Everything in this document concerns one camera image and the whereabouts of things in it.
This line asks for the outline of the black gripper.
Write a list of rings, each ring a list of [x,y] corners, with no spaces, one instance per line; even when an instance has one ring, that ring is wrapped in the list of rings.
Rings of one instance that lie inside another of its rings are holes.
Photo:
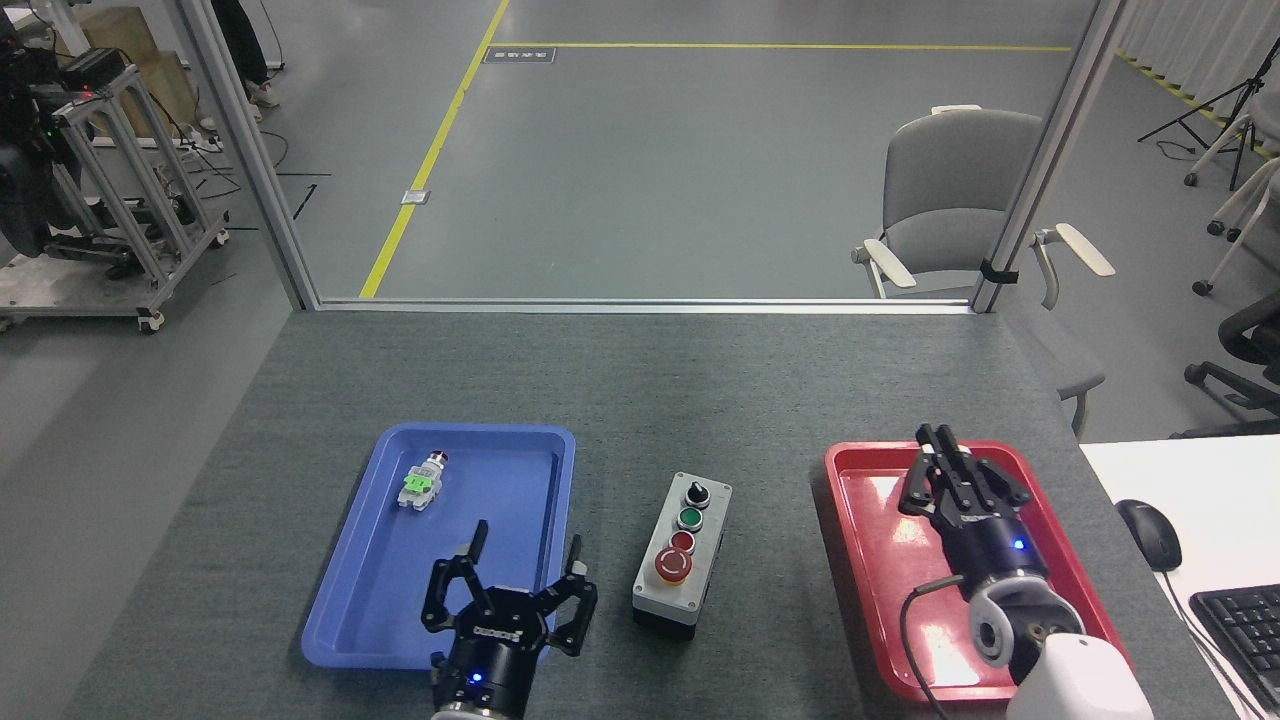
[[[476,566],[488,532],[488,520],[480,519],[465,551],[431,566],[421,624],[430,633],[454,632],[449,653],[431,657],[438,715],[524,715],[543,648],[580,656],[595,612],[598,589],[580,559],[580,534],[572,538],[562,577],[534,594],[480,584]],[[454,615],[445,601],[458,579],[472,602]],[[545,619],[570,601],[572,616],[548,632]]]
[[[1010,577],[1047,579],[1050,570],[1016,515],[1030,491],[998,464],[963,450],[947,424],[920,425],[916,442],[899,511],[934,518],[947,565],[963,577],[961,597],[969,601],[984,583]]]

